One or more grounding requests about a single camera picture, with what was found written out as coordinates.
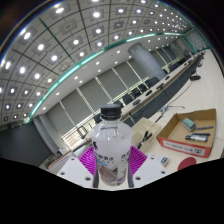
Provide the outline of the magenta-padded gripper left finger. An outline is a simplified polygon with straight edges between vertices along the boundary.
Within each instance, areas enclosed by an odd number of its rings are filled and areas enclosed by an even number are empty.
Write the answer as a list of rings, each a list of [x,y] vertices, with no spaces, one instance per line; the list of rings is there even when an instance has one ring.
[[[79,156],[70,156],[57,176],[84,188],[94,188],[99,178],[93,149],[89,148]]]

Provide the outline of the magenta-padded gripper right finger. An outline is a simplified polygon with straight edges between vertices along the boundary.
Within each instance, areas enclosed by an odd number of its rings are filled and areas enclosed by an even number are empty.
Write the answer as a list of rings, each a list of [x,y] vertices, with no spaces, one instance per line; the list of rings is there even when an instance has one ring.
[[[164,166],[155,158],[146,156],[135,147],[131,147],[128,168],[128,185],[140,188],[165,176]]]

